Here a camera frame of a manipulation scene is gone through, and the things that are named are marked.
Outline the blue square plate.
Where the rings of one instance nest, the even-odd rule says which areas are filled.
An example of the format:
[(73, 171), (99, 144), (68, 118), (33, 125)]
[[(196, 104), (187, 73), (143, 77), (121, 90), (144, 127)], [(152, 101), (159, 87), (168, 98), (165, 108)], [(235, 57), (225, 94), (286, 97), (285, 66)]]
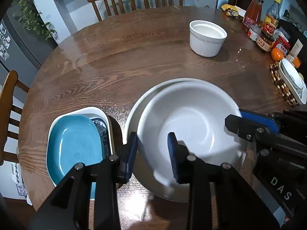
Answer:
[(84, 115), (67, 115), (53, 126), (48, 137), (46, 166), (55, 185), (76, 163), (86, 166), (103, 160), (100, 135), (93, 121)]

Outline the grey refrigerator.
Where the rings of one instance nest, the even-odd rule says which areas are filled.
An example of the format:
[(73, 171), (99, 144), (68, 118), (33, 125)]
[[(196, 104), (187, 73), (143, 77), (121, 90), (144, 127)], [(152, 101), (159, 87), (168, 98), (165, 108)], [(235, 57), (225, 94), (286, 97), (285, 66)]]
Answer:
[(14, 9), (10, 5), (1, 19), (1, 66), (8, 72), (16, 71), (19, 80), (30, 87), (39, 69), (58, 44), (54, 38), (45, 41), (25, 30), (12, 17)]

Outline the dark sauce jar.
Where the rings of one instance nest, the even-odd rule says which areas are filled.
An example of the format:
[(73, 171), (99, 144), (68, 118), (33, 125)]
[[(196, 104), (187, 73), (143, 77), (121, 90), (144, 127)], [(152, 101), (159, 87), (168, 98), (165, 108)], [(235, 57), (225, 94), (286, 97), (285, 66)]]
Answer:
[(273, 43), (274, 43), (273, 37), (263, 31), (261, 31), (256, 40), (258, 48), (264, 53), (268, 53), (271, 50)]

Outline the red lid jar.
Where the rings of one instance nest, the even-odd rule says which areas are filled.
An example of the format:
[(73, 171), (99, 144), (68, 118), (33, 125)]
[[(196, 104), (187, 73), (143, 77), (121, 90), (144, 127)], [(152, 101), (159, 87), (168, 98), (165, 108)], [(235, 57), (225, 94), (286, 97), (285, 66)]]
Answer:
[(284, 56), (286, 56), (290, 49), (290, 44), (285, 40), (285, 38), (279, 35), (273, 43), (272, 49), (274, 48), (277, 48), (284, 54)]

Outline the patterned dish on trivet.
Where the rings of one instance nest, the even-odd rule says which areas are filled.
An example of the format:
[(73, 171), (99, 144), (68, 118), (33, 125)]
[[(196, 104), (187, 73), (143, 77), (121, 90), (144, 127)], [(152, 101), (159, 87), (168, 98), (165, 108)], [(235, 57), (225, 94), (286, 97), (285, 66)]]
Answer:
[(306, 84), (295, 69), (295, 67), (285, 58), (280, 60), (278, 71), (281, 79), (285, 82), (290, 94), (299, 105), (306, 104)]

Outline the orange fruit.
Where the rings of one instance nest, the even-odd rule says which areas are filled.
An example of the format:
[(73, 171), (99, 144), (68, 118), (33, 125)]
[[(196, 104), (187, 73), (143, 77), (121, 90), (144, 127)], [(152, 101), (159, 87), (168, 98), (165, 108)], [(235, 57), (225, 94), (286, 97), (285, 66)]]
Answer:
[(271, 50), (271, 58), (274, 62), (279, 62), (284, 58), (284, 54), (278, 48), (273, 48)]

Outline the wooden bead trivet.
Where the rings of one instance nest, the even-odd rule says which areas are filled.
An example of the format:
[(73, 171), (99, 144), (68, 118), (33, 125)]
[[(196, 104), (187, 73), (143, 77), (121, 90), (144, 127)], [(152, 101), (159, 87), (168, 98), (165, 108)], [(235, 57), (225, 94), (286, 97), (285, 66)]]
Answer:
[(279, 94), (290, 106), (298, 106), (298, 101), (294, 98), (293, 94), (290, 92), (286, 83), (281, 79), (278, 71), (278, 62), (274, 62), (269, 65), (270, 76), (273, 83), (278, 89)]

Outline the hanging green vine plant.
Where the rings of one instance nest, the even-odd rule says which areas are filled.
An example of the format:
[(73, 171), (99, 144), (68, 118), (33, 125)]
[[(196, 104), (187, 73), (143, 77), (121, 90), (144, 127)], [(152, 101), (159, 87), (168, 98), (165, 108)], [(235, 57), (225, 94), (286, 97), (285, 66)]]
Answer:
[(57, 36), (57, 31), (51, 28), (51, 23), (42, 20), (42, 12), (37, 11), (33, 0), (13, 0), (10, 6), (14, 9), (12, 17), (25, 30), (36, 34), (45, 41)]

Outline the white power strip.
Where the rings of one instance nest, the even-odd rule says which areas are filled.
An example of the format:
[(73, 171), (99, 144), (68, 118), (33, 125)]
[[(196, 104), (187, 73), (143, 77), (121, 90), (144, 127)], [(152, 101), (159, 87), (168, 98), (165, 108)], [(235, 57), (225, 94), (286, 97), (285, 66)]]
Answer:
[(16, 183), (17, 188), (23, 187), (23, 179), (22, 179), (22, 171), (21, 166), (19, 163), (10, 163), (11, 165), (11, 173), (12, 173), (12, 180)]

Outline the small white ramekin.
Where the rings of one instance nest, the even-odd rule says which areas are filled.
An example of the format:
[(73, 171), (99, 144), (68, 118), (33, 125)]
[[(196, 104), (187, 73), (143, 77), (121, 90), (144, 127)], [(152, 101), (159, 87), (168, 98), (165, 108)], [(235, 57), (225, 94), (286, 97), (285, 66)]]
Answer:
[(215, 57), (227, 38), (227, 32), (210, 21), (194, 20), (189, 23), (189, 45), (202, 57)]

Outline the yellow cap oil bottle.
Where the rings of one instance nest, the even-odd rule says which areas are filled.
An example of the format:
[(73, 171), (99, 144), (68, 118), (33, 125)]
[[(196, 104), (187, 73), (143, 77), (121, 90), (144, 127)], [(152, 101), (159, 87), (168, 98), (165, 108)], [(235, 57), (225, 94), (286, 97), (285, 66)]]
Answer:
[(273, 4), (268, 8), (261, 30), (263, 33), (273, 35), (279, 23), (279, 11), (280, 11), (281, 0), (274, 0)]

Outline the red sauce bottle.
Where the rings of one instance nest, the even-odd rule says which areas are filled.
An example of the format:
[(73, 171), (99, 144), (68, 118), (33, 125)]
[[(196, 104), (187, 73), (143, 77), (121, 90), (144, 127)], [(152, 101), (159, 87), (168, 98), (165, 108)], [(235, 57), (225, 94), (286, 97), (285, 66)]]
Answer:
[(248, 32), (251, 25), (257, 25), (261, 20), (263, 0), (252, 0), (243, 18), (243, 30)]

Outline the yellow snack bag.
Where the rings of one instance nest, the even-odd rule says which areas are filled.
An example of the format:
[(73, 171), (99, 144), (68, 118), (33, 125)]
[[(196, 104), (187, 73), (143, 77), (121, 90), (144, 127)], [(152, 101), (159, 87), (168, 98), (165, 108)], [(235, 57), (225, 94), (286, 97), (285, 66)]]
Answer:
[(221, 6), (223, 12), (231, 18), (234, 18), (239, 21), (243, 21), (246, 11), (240, 7), (224, 4)]

